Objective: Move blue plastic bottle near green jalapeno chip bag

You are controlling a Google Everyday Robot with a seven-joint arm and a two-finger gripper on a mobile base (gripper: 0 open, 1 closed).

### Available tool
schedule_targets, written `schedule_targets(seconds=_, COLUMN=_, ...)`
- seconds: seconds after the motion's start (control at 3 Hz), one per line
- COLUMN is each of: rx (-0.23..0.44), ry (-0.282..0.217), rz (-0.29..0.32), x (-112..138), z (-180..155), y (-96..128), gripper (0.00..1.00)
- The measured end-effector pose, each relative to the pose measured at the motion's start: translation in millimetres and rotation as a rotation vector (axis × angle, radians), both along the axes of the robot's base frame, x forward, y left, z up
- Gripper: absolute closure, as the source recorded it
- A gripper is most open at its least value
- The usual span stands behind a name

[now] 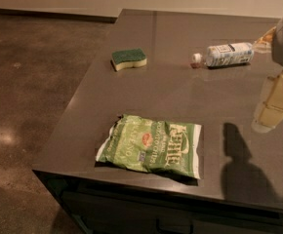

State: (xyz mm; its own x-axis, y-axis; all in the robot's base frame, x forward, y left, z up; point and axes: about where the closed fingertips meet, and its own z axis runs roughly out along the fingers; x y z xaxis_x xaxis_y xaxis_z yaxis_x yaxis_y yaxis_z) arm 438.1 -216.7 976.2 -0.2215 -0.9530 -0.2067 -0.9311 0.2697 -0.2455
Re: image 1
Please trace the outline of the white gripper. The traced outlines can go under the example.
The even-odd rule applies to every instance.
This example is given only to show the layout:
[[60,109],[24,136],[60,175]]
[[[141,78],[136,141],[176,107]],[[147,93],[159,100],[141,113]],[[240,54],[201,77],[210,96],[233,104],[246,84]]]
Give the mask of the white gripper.
[[[260,54],[270,53],[272,60],[283,66],[283,18],[253,44]],[[258,133],[268,133],[283,120],[283,70],[268,76],[262,87],[260,101],[254,112],[252,128]]]

